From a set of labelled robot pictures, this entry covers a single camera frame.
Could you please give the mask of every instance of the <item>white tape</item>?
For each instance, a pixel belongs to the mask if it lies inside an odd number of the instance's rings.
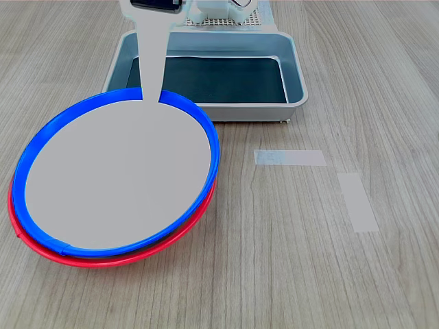
[[[313,166],[325,167],[327,165],[322,151],[301,150],[264,150],[254,151],[256,165],[280,165],[280,166]]]
[[[378,224],[358,173],[339,173],[338,180],[354,232],[378,232]]]

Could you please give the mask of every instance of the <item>metal mesh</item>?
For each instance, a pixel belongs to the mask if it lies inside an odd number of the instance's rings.
[[[212,26],[212,25],[235,25],[235,26],[243,26],[243,25],[260,25],[261,19],[259,18],[259,11],[256,9],[254,12],[250,14],[248,19],[244,21],[244,23],[236,23],[231,19],[206,19],[199,24],[195,24],[193,21],[187,19],[186,26]]]

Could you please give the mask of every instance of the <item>wood grain surface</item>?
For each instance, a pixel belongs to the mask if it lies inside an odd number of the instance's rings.
[[[309,101],[286,123],[216,124],[218,186],[185,238],[113,269],[52,263],[6,195],[30,139],[103,87],[117,2],[0,2],[0,328],[439,328],[439,5],[280,1]],[[327,167],[255,166],[319,149]],[[359,173],[379,232],[354,233]]]

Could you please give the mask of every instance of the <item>white plastic part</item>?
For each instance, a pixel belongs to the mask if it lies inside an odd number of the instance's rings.
[[[232,19],[236,23],[244,23],[258,6],[258,0],[195,0],[189,9],[188,18],[195,24],[206,19]]]
[[[70,122],[29,171],[26,206],[35,224],[74,247],[111,249],[168,228],[206,182],[206,132],[173,106],[111,103]]]
[[[160,99],[169,35],[172,28],[187,19],[191,2],[178,14],[134,7],[130,0],[119,0],[124,16],[134,21],[139,44],[139,70],[143,101]]]

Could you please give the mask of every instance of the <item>red rim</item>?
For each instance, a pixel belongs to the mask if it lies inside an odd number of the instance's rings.
[[[121,257],[113,257],[113,258],[100,258],[100,259],[92,259],[92,258],[76,258],[71,256],[61,256],[42,245],[39,245],[24,229],[21,227],[19,220],[16,218],[14,206],[12,203],[12,182],[9,186],[8,192],[8,210],[9,210],[9,218],[14,227],[16,235],[23,240],[23,242],[34,250],[37,254],[52,260],[54,262],[73,266],[73,267],[86,267],[86,268],[102,268],[102,267],[116,267],[127,265],[131,263],[135,263],[144,258],[153,256],[158,252],[168,248],[173,245],[175,242],[180,240],[188,231],[190,231],[195,224],[200,220],[207,207],[211,203],[213,193],[215,192],[216,181],[214,181],[209,194],[206,196],[206,199],[201,203],[200,207],[194,212],[194,214],[189,218],[186,223],[184,223],[180,229],[176,230],[172,235],[168,236],[160,243],[157,243],[151,248],[145,249],[138,253],[131,253],[130,255],[125,255]]]

